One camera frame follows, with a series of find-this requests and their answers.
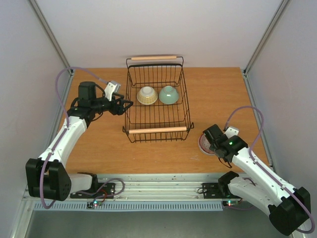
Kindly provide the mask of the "celadon green bowl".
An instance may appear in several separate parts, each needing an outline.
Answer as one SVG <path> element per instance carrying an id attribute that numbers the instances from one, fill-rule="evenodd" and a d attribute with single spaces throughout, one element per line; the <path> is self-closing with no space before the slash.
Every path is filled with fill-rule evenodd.
<path id="1" fill-rule="evenodd" d="M 167 85 L 161 89 L 158 98 L 163 104 L 171 105 L 178 101 L 179 94 L 175 87 Z"/>

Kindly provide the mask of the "black wire dish rack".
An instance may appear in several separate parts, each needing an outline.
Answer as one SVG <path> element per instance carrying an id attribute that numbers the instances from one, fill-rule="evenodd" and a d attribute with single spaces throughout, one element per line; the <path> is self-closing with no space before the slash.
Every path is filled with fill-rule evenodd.
<path id="1" fill-rule="evenodd" d="M 125 98 L 134 104 L 125 113 L 122 131 L 130 142 L 184 141 L 194 128 L 183 64 L 184 58 L 180 56 L 126 59 Z M 137 94 L 145 86 L 152 87 L 156 93 L 171 86 L 179 98 L 170 105 L 160 99 L 144 105 L 138 101 Z"/>

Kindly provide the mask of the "yellow patterned bowl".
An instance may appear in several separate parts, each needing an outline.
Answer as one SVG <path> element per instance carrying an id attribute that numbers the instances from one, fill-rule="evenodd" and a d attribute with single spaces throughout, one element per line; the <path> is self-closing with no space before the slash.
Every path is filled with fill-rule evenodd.
<path id="1" fill-rule="evenodd" d="M 137 100 L 143 105 L 154 104 L 158 99 L 158 94 L 153 87 L 144 86 L 137 93 Z"/>

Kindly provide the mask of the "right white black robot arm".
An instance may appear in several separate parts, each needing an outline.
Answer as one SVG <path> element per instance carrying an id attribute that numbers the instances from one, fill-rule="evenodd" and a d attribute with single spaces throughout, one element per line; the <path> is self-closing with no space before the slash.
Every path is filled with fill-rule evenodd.
<path id="1" fill-rule="evenodd" d="M 260 160 L 248 144 L 229 127 L 222 131 L 214 124 L 203 131 L 209 149 L 220 161 L 234 164 L 249 179 L 229 171 L 218 179 L 218 190 L 225 198 L 237 196 L 264 212 L 271 224 L 289 236 L 311 216 L 311 196 L 304 188 L 296 188 Z"/>

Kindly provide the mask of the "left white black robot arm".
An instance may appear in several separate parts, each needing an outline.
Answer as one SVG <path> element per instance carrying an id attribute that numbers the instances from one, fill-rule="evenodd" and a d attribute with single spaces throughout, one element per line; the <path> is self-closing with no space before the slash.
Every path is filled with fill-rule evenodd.
<path id="1" fill-rule="evenodd" d="M 26 163 L 26 178 L 29 195 L 45 199 L 64 201 L 72 193 L 81 193 L 95 197 L 101 190 L 98 177 L 92 173 L 69 175 L 65 169 L 68 157 L 81 135 L 91 122 L 100 118 L 104 112 L 122 115 L 133 105 L 118 93 L 120 84 L 111 81 L 97 97 L 100 88 L 94 82 L 81 82 L 78 96 L 72 101 L 66 112 L 64 123 L 48 146 L 37 158 Z"/>

